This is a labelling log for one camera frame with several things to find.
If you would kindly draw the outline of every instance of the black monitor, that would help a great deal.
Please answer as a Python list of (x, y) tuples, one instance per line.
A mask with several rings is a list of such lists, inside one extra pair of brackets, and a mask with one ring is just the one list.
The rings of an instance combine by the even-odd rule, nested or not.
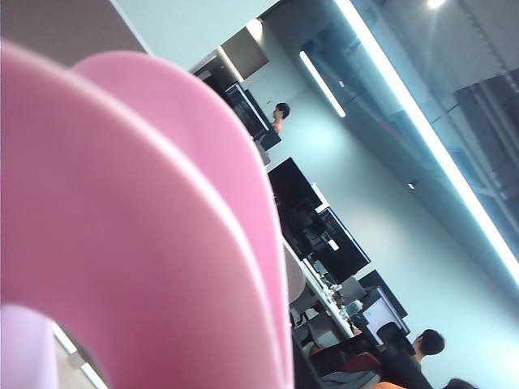
[(288, 208), (304, 207), (310, 211), (322, 204), (292, 158), (273, 169), (268, 178), (275, 196)]
[(254, 140), (259, 139), (269, 131), (275, 132), (252, 95), (246, 93), (239, 83), (227, 88), (225, 94), (228, 104), (238, 115)]
[(256, 138), (260, 141), (259, 143), (261, 144), (261, 147), (264, 150), (268, 150), (275, 144), (278, 144), (281, 141), (281, 138), (273, 129), (270, 120), (268, 120), (268, 118), (265, 116), (263, 110), (260, 108), (255, 98), (252, 96), (251, 92), (248, 89), (245, 89), (244, 92), (245, 96), (247, 96), (256, 112), (260, 115), (259, 117), (261, 118), (261, 120), (263, 120), (265, 123), (268, 123), (268, 130), (265, 131), (263, 134), (259, 134), (256, 136)]
[(398, 314), (401, 318), (404, 318), (407, 316), (407, 312), (405, 311), (402, 304), (398, 301), (398, 299), (395, 297), (395, 295), (392, 293), (391, 289), (388, 287), (388, 285), (384, 282), (380, 274), (377, 272), (377, 270), (374, 270), (368, 274), (366, 274), (363, 278), (358, 280), (360, 285), (363, 288), (381, 288), (385, 295), (390, 300), (392, 306), (394, 306), (395, 310), (397, 310)]
[(371, 260), (331, 208), (319, 213), (326, 225), (326, 243), (316, 247), (315, 256), (337, 283), (342, 283)]

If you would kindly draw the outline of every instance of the pink object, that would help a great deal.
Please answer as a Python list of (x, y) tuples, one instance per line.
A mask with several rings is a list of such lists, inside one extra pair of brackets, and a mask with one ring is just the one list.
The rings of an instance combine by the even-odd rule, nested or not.
[[(2, 388), (58, 389), (51, 322), (21, 306), (2, 307)], [(31, 370), (20, 374), (20, 366)]]
[[(290, 343), (286, 274), (277, 211), (261, 158), (225, 102), (170, 62), (141, 53), (103, 53), (73, 68), (142, 115), (214, 185), (243, 227), (263, 276), (279, 344)], [(281, 349), (287, 382), (292, 357)]]
[[(292, 387), (278, 227), (260, 159), (229, 110), (172, 69), (172, 105), (197, 100), (166, 121), (153, 104), (113, 92), (124, 105), (3, 42), (2, 303), (74, 333), (112, 388)], [(163, 96), (140, 95), (156, 107)], [(205, 120), (188, 115), (192, 105)], [(166, 124), (178, 138), (163, 135)], [(210, 131), (232, 145), (228, 157), (200, 139)]]

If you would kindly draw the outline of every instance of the monitor screen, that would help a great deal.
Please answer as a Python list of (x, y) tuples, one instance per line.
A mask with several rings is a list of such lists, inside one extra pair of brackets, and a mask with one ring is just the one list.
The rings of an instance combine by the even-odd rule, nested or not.
[(316, 209), (322, 204), (292, 158), (273, 169), (268, 178), (275, 196), (289, 208), (304, 206)]
[(331, 208), (324, 209), (319, 216), (326, 225), (327, 244), (316, 250), (315, 257), (335, 281), (341, 283), (371, 260)]
[(407, 316), (407, 312), (405, 311), (402, 304), (397, 300), (395, 295), (392, 293), (391, 289), (388, 287), (388, 285), (384, 282), (380, 274), (377, 272), (377, 270), (374, 270), (368, 274), (366, 274), (363, 278), (358, 280), (360, 285), (362, 285), (363, 288), (374, 288), (379, 287), (381, 288), (385, 295), (390, 300), (392, 306), (395, 307), (395, 310), (397, 310), (398, 314), (401, 318), (404, 318)]
[(391, 307), (388, 300), (382, 297), (367, 307), (362, 314), (367, 320), (367, 328), (378, 344), (384, 344), (378, 335), (379, 329), (388, 323), (393, 322), (402, 331), (406, 331), (407, 327), (398, 316), (398, 313)]

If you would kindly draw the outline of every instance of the computer monitor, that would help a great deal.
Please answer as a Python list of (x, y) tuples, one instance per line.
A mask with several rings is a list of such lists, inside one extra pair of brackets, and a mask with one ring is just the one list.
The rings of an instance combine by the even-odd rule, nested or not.
[(269, 131), (275, 132), (252, 95), (246, 93), (239, 83), (227, 88), (225, 94), (228, 104), (238, 115), (254, 140), (259, 139)]
[(402, 320), (394, 306), (392, 306), (389, 298), (385, 295), (382, 288), (376, 288), (372, 291), (370, 297), (372, 301), (365, 302), (368, 305), (362, 308), (362, 316), (367, 320), (367, 330), (373, 336), (377, 344), (384, 344), (379, 337), (379, 330), (388, 323), (395, 323), (403, 334), (409, 334), (409, 328)]
[(319, 216), (326, 225), (326, 244), (317, 248), (315, 258), (337, 283), (342, 283), (371, 260), (331, 208), (324, 209)]
[(278, 199), (289, 208), (316, 209), (322, 204), (308, 180), (292, 158), (284, 160), (268, 174), (272, 190)]
[(363, 288), (366, 288), (366, 289), (376, 288), (376, 287), (381, 288), (384, 291), (385, 295), (390, 300), (392, 306), (394, 306), (395, 309), (397, 310), (400, 317), (404, 318), (405, 316), (407, 316), (407, 311), (404, 309), (402, 304), (395, 297), (392, 290), (384, 282), (384, 280), (382, 279), (380, 274), (377, 272), (377, 270), (371, 271), (370, 273), (366, 274), (363, 278), (358, 280), (358, 282), (360, 283), (360, 285)]

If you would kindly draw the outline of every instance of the pink plastic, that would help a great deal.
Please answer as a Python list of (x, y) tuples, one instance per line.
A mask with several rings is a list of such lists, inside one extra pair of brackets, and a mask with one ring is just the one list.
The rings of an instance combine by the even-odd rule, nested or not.
[(2, 307), (2, 388), (58, 389), (51, 322), (21, 306)]
[(292, 387), (260, 159), (208, 89), (147, 59), (171, 82), (167, 117), (162, 92), (111, 91), (124, 105), (3, 42), (2, 303), (73, 332), (112, 388)]
[[(223, 100), (184, 70), (141, 53), (103, 53), (74, 71), (112, 93), (179, 147), (243, 227), (267, 288), (280, 344), (289, 343), (286, 274), (271, 189), (247, 131)], [(291, 356), (282, 349), (285, 376)]]

